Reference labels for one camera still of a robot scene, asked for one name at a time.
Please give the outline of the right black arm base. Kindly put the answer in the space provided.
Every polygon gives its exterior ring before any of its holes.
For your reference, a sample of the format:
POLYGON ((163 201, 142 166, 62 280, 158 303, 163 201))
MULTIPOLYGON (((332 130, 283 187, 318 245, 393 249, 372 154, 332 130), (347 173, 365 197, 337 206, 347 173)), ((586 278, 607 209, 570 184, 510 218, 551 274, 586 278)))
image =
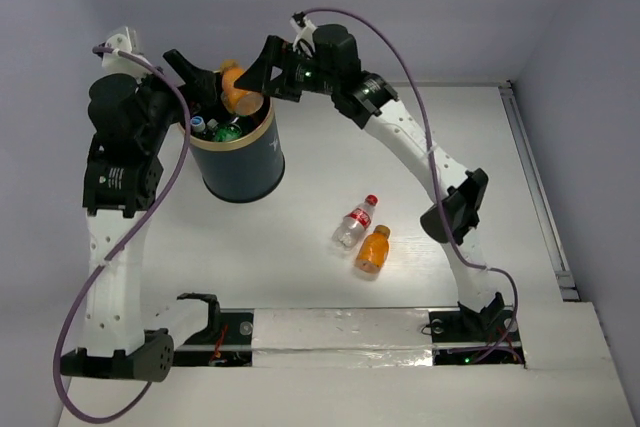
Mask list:
POLYGON ((480 313, 461 304, 455 309, 431 311, 420 333, 431 339, 436 366, 525 365, 512 314, 497 293, 480 313))

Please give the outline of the clear plastic bottle white cap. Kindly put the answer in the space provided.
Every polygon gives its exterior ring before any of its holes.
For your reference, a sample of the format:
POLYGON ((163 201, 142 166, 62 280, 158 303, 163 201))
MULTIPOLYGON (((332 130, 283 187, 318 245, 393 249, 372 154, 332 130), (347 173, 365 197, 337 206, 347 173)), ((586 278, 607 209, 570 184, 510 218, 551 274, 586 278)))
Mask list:
POLYGON ((206 132, 207 125, 201 116, 193 116, 190 119, 190 129, 193 135, 203 135, 206 132))

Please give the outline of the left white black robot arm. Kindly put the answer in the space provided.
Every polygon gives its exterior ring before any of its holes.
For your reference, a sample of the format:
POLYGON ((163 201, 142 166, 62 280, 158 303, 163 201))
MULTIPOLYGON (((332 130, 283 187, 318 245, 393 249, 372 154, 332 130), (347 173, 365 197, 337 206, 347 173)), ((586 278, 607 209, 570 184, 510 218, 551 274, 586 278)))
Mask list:
POLYGON ((169 127, 218 99, 214 72, 172 49, 163 58, 181 86, 138 55, 99 47, 107 73, 89 89, 94 126, 82 206, 90 234, 90 286, 81 341, 57 362, 61 374, 163 381, 174 351, 190 337, 215 339, 221 330, 212 294, 182 294, 150 324, 141 309, 144 245, 152 213, 176 181, 160 182, 159 151, 169 127))

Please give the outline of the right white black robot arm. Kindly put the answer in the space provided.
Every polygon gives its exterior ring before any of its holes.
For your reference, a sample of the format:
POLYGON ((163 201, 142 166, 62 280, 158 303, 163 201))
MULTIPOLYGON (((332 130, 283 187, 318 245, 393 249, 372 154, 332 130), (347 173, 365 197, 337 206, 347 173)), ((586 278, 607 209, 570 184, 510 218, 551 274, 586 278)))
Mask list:
POLYGON ((420 224, 443 247, 453 272, 462 331, 482 339, 496 328, 504 300, 487 280, 477 233, 488 176, 452 159, 430 139, 428 127, 411 118, 394 88, 362 68, 346 27, 301 27, 293 42, 268 36, 234 85, 292 102, 305 92, 325 94, 338 112, 388 148, 433 202, 420 224))

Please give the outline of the small orange bottle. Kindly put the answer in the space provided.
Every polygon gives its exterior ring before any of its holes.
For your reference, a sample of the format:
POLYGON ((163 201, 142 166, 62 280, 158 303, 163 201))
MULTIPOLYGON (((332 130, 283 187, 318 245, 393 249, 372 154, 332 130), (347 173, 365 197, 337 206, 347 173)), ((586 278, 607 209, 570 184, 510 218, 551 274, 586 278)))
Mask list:
POLYGON ((389 254, 391 230, 385 225, 377 225, 363 241, 354 261, 354 267, 366 274, 377 275, 389 254))
POLYGON ((220 73, 223 91, 221 97, 228 110, 238 116, 256 114, 263 105, 263 96, 235 86, 235 82, 245 73, 245 69, 237 61, 227 59, 221 63, 220 73))

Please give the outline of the green plastic bottle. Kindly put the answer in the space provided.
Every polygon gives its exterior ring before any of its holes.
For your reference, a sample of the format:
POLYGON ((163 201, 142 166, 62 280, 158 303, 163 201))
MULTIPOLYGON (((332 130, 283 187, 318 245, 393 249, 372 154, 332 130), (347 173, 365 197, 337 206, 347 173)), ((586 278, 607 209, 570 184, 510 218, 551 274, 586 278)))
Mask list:
POLYGON ((242 138, 245 133, 237 118, 218 123, 215 119, 207 123, 207 138, 212 142, 231 142, 242 138))

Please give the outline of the clear bottle red label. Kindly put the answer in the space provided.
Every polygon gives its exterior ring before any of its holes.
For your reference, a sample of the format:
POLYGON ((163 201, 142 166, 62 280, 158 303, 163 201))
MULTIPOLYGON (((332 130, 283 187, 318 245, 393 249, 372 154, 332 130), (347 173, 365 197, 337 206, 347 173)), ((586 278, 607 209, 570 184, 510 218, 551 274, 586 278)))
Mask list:
POLYGON ((378 198, 370 194, 346 214, 332 235, 332 241, 345 249, 353 248, 371 225, 378 198))

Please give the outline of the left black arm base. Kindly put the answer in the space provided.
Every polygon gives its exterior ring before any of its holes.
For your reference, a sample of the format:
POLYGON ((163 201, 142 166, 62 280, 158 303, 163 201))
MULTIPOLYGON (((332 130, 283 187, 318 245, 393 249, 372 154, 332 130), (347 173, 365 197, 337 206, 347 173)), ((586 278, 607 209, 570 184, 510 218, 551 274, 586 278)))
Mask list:
POLYGON ((215 334, 198 333, 174 353, 174 367, 250 367, 253 310, 223 310, 215 334))

